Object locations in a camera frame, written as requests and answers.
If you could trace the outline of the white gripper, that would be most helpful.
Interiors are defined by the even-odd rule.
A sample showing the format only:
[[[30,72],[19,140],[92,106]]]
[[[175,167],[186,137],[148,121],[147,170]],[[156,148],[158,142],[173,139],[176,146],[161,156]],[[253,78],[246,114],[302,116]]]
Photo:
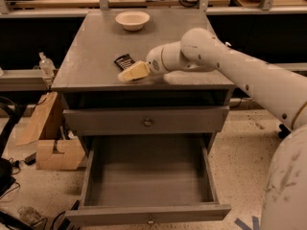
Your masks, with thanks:
[[[136,61],[132,66],[122,71],[118,75],[118,79],[122,82],[135,81],[146,78],[151,71],[155,74],[162,74],[164,70],[161,57],[162,50],[162,46],[151,49],[146,56],[148,64],[141,60]]]

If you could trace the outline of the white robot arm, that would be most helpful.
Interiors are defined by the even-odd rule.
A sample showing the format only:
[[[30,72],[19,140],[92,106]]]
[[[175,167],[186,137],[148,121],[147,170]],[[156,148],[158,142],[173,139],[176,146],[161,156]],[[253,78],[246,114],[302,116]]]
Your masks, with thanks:
[[[307,230],[307,78],[233,50],[202,28],[151,49],[118,78],[200,70],[218,70],[291,130],[271,161],[260,229]]]

